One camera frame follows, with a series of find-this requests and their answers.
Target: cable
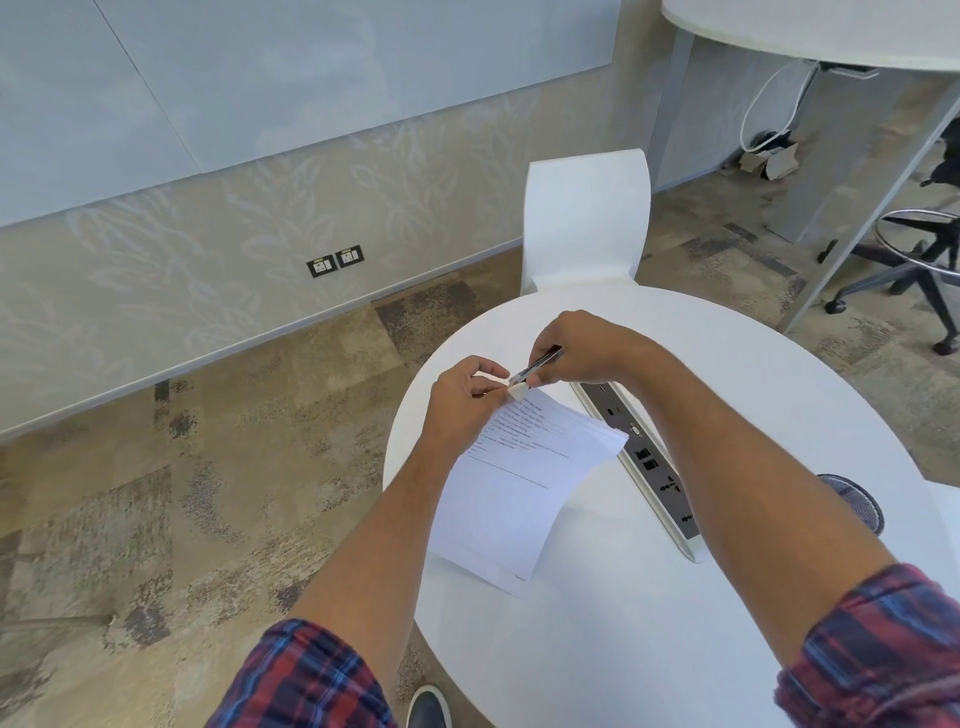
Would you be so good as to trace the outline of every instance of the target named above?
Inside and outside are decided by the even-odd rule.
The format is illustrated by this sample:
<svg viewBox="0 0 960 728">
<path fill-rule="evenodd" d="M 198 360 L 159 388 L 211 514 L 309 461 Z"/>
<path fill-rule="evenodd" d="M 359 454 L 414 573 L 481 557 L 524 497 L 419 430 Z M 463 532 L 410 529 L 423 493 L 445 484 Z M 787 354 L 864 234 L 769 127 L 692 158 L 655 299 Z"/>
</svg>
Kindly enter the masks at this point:
<svg viewBox="0 0 960 728">
<path fill-rule="evenodd" d="M 776 135 L 771 136 L 770 138 L 764 141 L 761 141 L 755 147 L 748 147 L 747 142 L 743 138 L 743 133 L 746 131 L 746 127 L 747 127 L 747 117 L 749 117 L 750 112 L 754 110 L 754 106 L 756 106 L 756 102 L 759 101 L 760 96 L 762 96 L 763 92 L 767 90 L 767 86 L 770 85 L 770 83 L 772 83 L 774 79 L 776 79 L 783 71 L 785 71 L 794 63 L 810 63 L 810 70 L 809 72 L 807 72 L 806 78 L 804 78 L 804 82 L 800 84 L 800 93 L 797 94 L 797 101 L 794 102 L 793 111 L 790 113 L 790 118 L 787 119 L 786 124 L 783 125 L 783 128 L 779 132 L 777 132 Z M 747 110 L 743 114 L 743 121 L 740 122 L 740 149 L 742 149 L 744 152 L 755 152 L 758 149 L 762 149 L 766 144 L 768 144 L 770 142 L 770 139 L 776 139 L 781 134 L 789 131 L 790 125 L 793 124 L 793 120 L 797 117 L 797 109 L 800 108 L 800 102 L 804 98 L 804 91 L 806 90 L 806 85 L 810 82 L 810 78 L 813 76 L 813 73 L 816 70 L 817 70 L 817 63 L 815 61 L 808 61 L 807 59 L 794 59 L 789 63 L 785 63 L 784 65 L 782 65 L 780 68 L 777 69 L 776 72 L 774 72 L 773 76 L 767 79 L 767 83 L 765 83 L 763 86 L 760 87 L 760 91 L 756 93 L 754 100 L 750 102 L 750 105 L 747 107 Z"/>
</svg>

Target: red and blue plaid fabric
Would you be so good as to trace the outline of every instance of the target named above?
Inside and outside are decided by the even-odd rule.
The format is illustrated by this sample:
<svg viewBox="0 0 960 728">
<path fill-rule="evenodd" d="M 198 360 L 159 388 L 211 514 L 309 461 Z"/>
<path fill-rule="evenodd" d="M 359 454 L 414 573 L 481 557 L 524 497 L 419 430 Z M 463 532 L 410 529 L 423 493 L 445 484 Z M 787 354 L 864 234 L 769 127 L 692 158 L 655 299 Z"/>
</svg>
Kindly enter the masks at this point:
<svg viewBox="0 0 960 728">
<path fill-rule="evenodd" d="M 810 631 L 776 700 L 802 726 L 960 728 L 960 604 L 914 567 L 871 576 Z M 267 630 L 207 723 L 395 725 L 360 656 L 300 619 Z"/>
</svg>

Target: dark shoe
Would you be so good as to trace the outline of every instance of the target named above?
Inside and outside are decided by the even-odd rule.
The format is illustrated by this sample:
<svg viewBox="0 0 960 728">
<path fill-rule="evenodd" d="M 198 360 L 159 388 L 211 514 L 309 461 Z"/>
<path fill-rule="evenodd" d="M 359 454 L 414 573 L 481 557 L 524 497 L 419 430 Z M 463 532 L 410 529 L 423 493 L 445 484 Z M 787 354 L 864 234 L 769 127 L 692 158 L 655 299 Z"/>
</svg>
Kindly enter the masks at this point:
<svg viewBox="0 0 960 728">
<path fill-rule="evenodd" d="M 424 685 L 414 693 L 407 712 L 407 728 L 452 728 L 452 725 L 443 693 L 432 685 Z"/>
</svg>

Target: table power outlet panel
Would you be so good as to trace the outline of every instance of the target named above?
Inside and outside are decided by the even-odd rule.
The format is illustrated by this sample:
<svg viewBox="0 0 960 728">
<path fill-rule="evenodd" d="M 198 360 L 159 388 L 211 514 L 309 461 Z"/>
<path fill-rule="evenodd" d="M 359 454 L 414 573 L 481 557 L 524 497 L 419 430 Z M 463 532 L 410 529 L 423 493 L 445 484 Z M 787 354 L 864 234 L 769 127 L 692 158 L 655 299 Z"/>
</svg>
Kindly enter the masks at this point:
<svg viewBox="0 0 960 728">
<path fill-rule="evenodd" d="M 700 528 L 693 518 L 684 485 L 660 447 L 644 429 L 632 407 L 620 398 L 612 384 L 574 384 L 574 391 L 591 415 L 627 433 L 620 461 L 637 487 L 650 501 L 667 531 L 687 558 L 700 561 L 693 540 L 699 544 Z"/>
</svg>

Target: white paper sheet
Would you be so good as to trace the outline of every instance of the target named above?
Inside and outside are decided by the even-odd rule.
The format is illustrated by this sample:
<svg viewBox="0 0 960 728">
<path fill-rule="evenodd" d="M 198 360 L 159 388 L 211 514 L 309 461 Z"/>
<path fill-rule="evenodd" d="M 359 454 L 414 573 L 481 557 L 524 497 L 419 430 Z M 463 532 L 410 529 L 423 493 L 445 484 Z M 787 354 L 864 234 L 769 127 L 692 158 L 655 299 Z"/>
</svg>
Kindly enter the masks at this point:
<svg viewBox="0 0 960 728">
<path fill-rule="evenodd" d="M 553 521 L 627 435 L 530 390 L 497 410 L 450 472 L 429 550 L 521 595 Z"/>
</svg>

